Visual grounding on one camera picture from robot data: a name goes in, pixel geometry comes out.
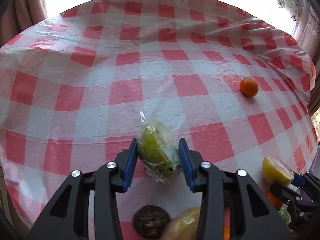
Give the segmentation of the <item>large orange tangerine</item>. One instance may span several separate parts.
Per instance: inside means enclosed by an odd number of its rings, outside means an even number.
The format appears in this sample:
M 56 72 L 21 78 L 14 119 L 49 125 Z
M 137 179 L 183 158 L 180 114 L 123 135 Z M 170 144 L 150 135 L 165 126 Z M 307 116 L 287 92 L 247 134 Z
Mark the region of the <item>large orange tangerine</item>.
M 271 202 L 271 204 L 275 207 L 276 210 L 279 210 L 284 205 L 284 203 L 281 200 L 279 200 L 270 192 L 266 193 L 266 197 Z

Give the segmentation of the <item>yellow fruit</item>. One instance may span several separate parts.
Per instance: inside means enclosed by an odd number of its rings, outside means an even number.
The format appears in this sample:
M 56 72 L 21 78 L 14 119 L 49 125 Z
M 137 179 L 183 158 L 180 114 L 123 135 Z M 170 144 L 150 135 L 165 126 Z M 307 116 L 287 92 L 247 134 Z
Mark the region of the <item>yellow fruit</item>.
M 262 161 L 261 172 L 267 183 L 279 182 L 285 186 L 294 180 L 293 171 L 281 161 L 271 157 L 265 157 Z

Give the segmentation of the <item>pale apple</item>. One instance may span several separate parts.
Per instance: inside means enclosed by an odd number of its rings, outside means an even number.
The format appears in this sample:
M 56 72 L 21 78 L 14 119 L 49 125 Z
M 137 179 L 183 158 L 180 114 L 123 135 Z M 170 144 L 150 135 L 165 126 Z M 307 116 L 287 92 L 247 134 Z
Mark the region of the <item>pale apple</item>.
M 180 213 L 165 227 L 161 239 L 193 240 L 199 225 L 200 208 L 191 207 Z

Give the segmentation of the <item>dark brown water chestnut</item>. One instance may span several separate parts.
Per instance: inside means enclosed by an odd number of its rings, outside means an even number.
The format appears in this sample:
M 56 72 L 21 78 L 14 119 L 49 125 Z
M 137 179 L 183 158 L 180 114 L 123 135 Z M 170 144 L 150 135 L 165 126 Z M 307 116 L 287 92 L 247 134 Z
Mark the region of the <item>dark brown water chestnut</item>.
M 140 208 L 133 217 L 135 231 L 145 239 L 158 239 L 171 221 L 170 215 L 163 208 L 146 205 Z

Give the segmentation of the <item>green fruit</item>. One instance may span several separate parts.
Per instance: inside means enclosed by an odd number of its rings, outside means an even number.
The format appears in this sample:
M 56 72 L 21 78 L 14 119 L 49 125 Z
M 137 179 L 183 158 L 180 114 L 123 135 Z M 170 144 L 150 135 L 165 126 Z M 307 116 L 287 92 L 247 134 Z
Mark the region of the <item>green fruit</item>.
M 140 122 L 138 157 L 151 178 L 166 184 L 182 173 L 177 141 L 165 123 L 148 120 L 143 111 L 140 111 Z
M 285 225 L 288 227 L 289 223 L 291 222 L 291 215 L 287 211 L 287 205 L 283 204 L 281 208 L 278 210 L 278 215 L 280 215 L 281 220 L 285 223 Z

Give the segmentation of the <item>green wrapped fruit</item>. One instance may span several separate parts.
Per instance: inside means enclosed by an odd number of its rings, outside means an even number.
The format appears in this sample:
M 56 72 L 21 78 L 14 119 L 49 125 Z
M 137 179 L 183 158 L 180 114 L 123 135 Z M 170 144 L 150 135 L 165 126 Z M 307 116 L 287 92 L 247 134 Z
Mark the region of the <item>green wrapped fruit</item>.
M 287 205 L 283 204 L 281 208 L 278 210 L 278 215 L 280 215 L 281 220 L 285 223 L 285 225 L 288 227 L 289 223 L 291 222 L 291 215 L 287 211 Z

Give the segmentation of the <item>orange fruit behind finger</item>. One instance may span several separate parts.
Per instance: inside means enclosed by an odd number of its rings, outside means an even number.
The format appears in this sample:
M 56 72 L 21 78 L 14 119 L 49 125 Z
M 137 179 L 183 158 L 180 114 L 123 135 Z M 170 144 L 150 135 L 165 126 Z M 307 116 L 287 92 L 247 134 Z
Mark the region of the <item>orange fruit behind finger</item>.
M 230 227 L 229 226 L 225 226 L 223 229 L 223 240 L 230 240 Z

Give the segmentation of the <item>purple rimmed cardboard box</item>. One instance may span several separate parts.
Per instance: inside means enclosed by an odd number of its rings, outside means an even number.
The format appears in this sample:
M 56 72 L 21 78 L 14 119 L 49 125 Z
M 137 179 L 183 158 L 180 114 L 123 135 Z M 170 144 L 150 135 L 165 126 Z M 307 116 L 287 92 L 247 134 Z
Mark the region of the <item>purple rimmed cardboard box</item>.
M 312 164 L 308 170 L 310 174 L 314 174 L 315 176 L 319 176 L 319 147 L 317 148 L 316 155 L 312 161 Z

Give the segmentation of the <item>small orange tangerine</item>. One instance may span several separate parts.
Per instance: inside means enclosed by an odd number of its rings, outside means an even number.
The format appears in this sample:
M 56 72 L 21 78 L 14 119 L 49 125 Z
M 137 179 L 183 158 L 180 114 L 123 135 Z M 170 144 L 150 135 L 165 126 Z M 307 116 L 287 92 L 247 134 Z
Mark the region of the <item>small orange tangerine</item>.
M 258 83 L 250 77 L 245 77 L 240 82 L 240 92 L 242 92 L 242 94 L 244 94 L 247 97 L 252 98 L 256 96 L 258 93 L 258 90 L 259 90 Z

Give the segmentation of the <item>red white checkered tablecloth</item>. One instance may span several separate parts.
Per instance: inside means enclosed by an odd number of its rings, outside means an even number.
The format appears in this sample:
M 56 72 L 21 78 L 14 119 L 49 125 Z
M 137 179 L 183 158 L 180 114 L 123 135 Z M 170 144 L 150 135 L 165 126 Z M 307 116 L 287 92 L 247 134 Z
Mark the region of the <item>red white checkered tablecloth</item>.
M 265 157 L 306 172 L 316 70 L 284 31 L 217 0 L 93 0 L 1 48 L 1 167 L 31 229 L 74 170 L 93 172 L 138 137 L 140 111 L 219 169 L 263 191 Z M 259 86 L 240 92 L 245 77 Z

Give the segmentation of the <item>floral lace curtain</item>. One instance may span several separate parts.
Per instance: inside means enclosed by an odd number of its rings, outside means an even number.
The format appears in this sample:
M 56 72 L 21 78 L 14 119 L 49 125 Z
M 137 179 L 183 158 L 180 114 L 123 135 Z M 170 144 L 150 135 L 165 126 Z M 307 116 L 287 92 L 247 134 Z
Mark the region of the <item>floral lace curtain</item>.
M 317 57 L 319 46 L 319 17 L 308 0 L 276 0 L 280 8 L 290 13 L 295 23 L 293 37 L 310 55 Z

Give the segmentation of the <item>pink curtain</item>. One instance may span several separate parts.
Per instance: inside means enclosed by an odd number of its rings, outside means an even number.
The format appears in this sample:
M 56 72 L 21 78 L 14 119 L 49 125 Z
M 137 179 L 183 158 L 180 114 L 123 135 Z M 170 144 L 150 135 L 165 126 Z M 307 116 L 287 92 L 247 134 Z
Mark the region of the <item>pink curtain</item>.
M 46 18 L 45 0 L 12 0 L 1 16 L 1 45 Z

